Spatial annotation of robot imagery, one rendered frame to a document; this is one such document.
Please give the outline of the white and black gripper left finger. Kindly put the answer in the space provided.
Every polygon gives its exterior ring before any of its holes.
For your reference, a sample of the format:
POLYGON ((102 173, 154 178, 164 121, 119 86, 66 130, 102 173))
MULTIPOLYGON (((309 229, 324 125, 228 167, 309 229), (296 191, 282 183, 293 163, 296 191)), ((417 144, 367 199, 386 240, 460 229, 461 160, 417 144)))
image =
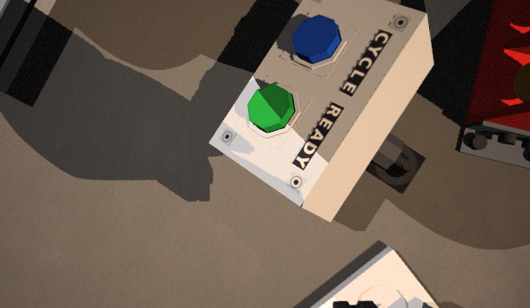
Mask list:
POLYGON ((346 301, 333 301, 333 308, 356 308, 354 305, 346 301))

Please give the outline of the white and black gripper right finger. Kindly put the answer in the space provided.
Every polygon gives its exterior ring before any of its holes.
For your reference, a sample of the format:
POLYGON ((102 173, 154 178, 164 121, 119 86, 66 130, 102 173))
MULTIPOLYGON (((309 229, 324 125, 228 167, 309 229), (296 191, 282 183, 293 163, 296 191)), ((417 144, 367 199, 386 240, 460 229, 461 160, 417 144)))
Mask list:
POLYGON ((378 306, 372 300, 358 300, 356 308, 378 308, 378 306))

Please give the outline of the red tube rack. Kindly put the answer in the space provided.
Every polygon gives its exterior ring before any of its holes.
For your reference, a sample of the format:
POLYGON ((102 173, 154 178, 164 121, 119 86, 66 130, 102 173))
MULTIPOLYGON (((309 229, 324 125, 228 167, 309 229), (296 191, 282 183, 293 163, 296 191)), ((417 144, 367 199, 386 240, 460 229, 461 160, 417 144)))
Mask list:
POLYGON ((465 123, 489 121, 530 131, 530 101, 514 92, 530 62, 530 0, 494 0, 465 123))

